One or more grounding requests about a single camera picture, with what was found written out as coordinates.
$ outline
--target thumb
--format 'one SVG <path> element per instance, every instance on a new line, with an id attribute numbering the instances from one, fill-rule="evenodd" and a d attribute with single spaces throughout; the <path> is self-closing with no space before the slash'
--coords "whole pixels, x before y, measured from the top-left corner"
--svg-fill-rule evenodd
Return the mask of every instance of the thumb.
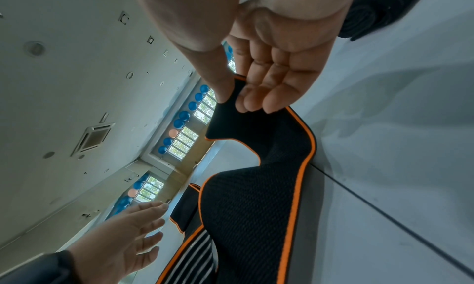
<path id="1" fill-rule="evenodd" d="M 234 74 L 227 66 L 224 47 L 206 51 L 191 51 L 182 46 L 176 47 L 186 56 L 196 71 L 216 93 L 217 102 L 226 102 L 234 91 Z"/>

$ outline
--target black sleeve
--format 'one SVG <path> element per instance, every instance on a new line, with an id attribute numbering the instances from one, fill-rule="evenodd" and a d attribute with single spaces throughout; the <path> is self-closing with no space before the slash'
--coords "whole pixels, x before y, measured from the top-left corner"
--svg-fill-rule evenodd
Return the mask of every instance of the black sleeve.
<path id="1" fill-rule="evenodd" d="M 80 284 L 68 251 L 41 256 L 0 278 L 0 284 Z"/>

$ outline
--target ceiling vent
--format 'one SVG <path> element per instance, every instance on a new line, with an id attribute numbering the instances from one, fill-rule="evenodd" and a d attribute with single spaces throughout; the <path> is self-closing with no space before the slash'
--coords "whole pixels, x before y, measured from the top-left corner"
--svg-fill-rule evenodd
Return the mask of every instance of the ceiling vent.
<path id="1" fill-rule="evenodd" d="M 105 141 L 114 125 L 115 123 L 111 123 L 87 128 L 71 156 L 98 148 Z"/>

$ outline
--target ceiling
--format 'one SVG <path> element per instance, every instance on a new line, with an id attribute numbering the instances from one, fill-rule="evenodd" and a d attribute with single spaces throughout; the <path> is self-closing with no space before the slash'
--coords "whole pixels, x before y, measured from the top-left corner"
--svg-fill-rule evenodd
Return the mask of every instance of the ceiling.
<path id="1" fill-rule="evenodd" d="M 0 12 L 1 245 L 137 158 L 193 68 L 135 0 L 0 0 Z M 71 156 L 106 112 L 105 142 Z"/>

